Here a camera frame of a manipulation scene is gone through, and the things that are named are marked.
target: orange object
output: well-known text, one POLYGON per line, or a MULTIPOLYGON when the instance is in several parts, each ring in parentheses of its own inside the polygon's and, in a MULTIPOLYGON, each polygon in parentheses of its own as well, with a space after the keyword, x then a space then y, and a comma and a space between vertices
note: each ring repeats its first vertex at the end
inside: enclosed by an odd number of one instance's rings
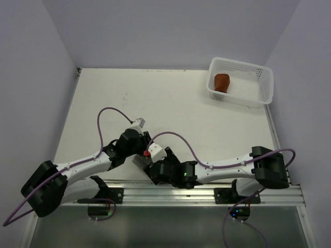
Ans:
POLYGON ((230 85, 230 76, 227 74, 217 74, 215 80, 215 91, 228 93, 228 87, 230 85))

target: laundry basket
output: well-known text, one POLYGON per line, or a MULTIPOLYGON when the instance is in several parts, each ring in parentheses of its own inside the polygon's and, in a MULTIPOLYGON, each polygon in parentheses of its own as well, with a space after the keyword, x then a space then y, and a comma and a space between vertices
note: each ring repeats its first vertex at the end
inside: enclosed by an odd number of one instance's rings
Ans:
POLYGON ((259 108, 270 104, 274 94, 274 74, 270 68, 225 58, 214 58, 209 67, 207 90, 211 98, 259 108), (228 93, 215 91, 217 74, 228 74, 228 93))

